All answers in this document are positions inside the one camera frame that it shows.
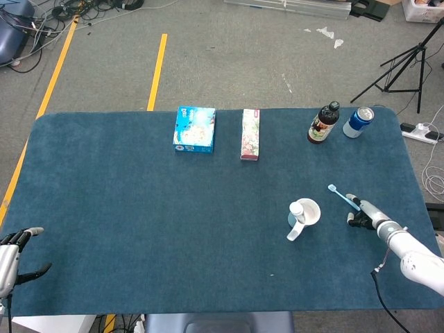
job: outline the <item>white cup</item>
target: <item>white cup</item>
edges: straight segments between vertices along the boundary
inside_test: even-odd
[[[290,204],[288,222],[291,229],[287,235],[289,241],[294,241],[302,233],[305,227],[313,225],[321,217],[319,205],[312,199],[301,198]]]

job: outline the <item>bottle cap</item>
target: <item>bottle cap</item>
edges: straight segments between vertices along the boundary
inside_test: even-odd
[[[302,215],[303,212],[304,212],[304,207],[302,206],[301,203],[295,201],[294,203],[290,204],[291,215],[299,216],[299,215]]]
[[[339,110],[339,103],[336,102],[336,101],[332,101],[332,102],[330,103],[330,105],[328,106],[328,108],[329,108],[331,111],[337,111],[337,110]]]

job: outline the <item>brown bottle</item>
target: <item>brown bottle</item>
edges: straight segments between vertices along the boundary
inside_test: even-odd
[[[339,119],[339,103],[331,102],[314,117],[307,138],[313,144],[322,144]]]

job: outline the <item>yellow floor line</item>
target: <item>yellow floor line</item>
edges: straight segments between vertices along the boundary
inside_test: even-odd
[[[163,33],[162,38],[160,39],[159,53],[157,54],[157,61],[155,62],[153,83],[151,84],[150,98],[148,100],[148,107],[146,108],[146,111],[153,111],[154,110],[155,97],[157,96],[157,89],[159,87],[160,72],[162,70],[162,63],[164,61],[165,46],[167,45],[167,38],[168,38],[168,35],[166,33]]]
[[[56,85],[58,74],[60,74],[60,70],[62,69],[63,62],[65,61],[65,57],[68,52],[69,45],[71,44],[72,36],[74,31],[76,30],[77,23],[76,21],[72,22],[71,27],[68,32],[67,39],[65,40],[65,44],[63,45],[62,52],[57,61],[57,65],[55,66],[53,75],[51,80],[49,81],[48,88],[46,89],[46,93],[44,95],[42,104],[40,105],[39,112],[37,113],[36,119],[41,117],[48,106],[49,99],[51,98],[51,94],[53,92],[54,86]],[[5,220],[6,213],[8,212],[8,207],[12,199],[12,195],[14,194],[15,186],[17,185],[17,181],[19,180],[20,171],[22,169],[23,160],[25,158],[26,145],[28,144],[28,140],[26,140],[25,147],[23,147],[22,154],[20,155],[17,166],[15,167],[14,173],[12,174],[11,181],[9,182],[8,188],[6,190],[3,201],[0,206],[0,227],[3,225],[3,221]]]
[[[105,320],[105,329],[103,330],[103,333],[111,333],[111,331],[114,330],[114,324],[116,322],[117,315],[115,314],[108,314],[106,316]]]

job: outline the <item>blue box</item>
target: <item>blue box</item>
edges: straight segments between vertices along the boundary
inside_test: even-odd
[[[212,153],[216,109],[180,106],[174,130],[173,146],[177,151]]]

